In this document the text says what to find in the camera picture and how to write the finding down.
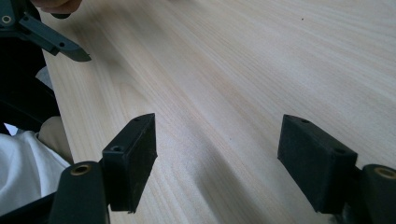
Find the black plastic block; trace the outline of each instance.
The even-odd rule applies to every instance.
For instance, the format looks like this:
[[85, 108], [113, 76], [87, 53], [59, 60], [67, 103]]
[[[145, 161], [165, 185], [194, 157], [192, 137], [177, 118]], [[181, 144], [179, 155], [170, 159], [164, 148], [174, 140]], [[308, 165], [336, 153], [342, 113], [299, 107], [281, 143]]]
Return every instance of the black plastic block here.
[[342, 212], [356, 152], [312, 122], [285, 115], [277, 156], [315, 211]]
[[111, 210], [134, 213], [157, 158], [155, 115], [131, 120], [102, 154]]

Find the brass insert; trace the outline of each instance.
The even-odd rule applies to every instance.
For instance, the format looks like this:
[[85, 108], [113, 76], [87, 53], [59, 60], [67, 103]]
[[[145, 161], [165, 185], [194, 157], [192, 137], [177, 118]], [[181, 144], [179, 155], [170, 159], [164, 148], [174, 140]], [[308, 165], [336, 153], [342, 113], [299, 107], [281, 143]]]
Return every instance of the brass insert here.
[[75, 167], [70, 174], [71, 175], [85, 175], [91, 170], [91, 166], [89, 164], [81, 164], [78, 167]]
[[396, 172], [387, 169], [385, 167], [376, 167], [374, 171], [378, 174], [381, 175], [382, 177], [385, 177], [387, 179], [396, 179]]

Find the screw hole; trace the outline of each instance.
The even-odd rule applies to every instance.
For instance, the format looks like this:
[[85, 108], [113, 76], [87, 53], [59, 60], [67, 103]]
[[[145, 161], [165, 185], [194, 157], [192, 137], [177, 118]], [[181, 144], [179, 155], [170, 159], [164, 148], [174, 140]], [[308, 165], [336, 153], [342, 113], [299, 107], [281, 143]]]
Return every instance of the screw hole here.
[[336, 148], [334, 151], [335, 151], [336, 153], [338, 153], [338, 154], [345, 154], [345, 153], [346, 153], [346, 151], [343, 150], [343, 149], [341, 149], [341, 148]]
[[1, 20], [2, 20], [3, 23], [11, 22], [11, 18], [9, 16], [4, 16]]
[[119, 146], [112, 147], [110, 150], [112, 151], [122, 151], [122, 148]]
[[72, 175], [85, 175], [91, 170], [91, 166], [87, 164], [80, 165], [74, 168], [70, 173]]
[[384, 167], [376, 167], [375, 172], [382, 177], [387, 179], [396, 179], [396, 173], [390, 169]]

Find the dark fabric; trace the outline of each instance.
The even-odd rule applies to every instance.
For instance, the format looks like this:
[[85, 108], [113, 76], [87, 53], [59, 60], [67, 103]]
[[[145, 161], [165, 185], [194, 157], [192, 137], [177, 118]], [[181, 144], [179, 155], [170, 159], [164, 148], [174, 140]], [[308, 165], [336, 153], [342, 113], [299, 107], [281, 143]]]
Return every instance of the dark fabric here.
[[45, 66], [40, 47], [18, 38], [0, 38], [0, 122], [38, 132], [59, 116], [54, 92], [35, 78]]

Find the wooden table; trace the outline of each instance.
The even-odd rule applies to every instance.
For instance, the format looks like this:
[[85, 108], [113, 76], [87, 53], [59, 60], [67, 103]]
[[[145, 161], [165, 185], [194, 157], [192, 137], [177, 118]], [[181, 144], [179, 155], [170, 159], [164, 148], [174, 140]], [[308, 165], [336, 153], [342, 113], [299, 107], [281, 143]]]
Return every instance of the wooden table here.
[[159, 157], [114, 223], [328, 223], [276, 158], [284, 114], [396, 158], [394, 1], [84, 0], [46, 24], [91, 56], [46, 53], [76, 161], [156, 113]]

